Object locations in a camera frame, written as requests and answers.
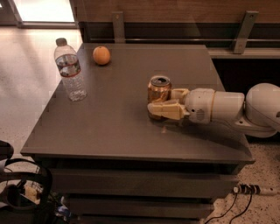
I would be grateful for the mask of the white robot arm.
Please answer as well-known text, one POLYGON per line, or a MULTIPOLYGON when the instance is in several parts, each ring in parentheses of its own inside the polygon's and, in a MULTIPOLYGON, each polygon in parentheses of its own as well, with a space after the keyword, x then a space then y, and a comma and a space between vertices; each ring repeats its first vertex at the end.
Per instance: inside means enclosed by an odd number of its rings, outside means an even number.
POLYGON ((280 132, 280 87, 260 83, 246 94, 211 88, 176 88, 167 101, 151 102, 148 111, 172 120, 223 123, 252 137, 272 137, 280 132))

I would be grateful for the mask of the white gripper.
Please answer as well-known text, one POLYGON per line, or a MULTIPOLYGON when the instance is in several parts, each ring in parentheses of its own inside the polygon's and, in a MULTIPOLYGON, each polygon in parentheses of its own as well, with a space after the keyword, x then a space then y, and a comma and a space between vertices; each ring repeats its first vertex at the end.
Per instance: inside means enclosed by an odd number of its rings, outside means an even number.
POLYGON ((151 102, 147 109, 151 118, 180 120, 189 116, 192 123, 211 121, 215 91, 211 88, 174 88, 170 100, 151 102))

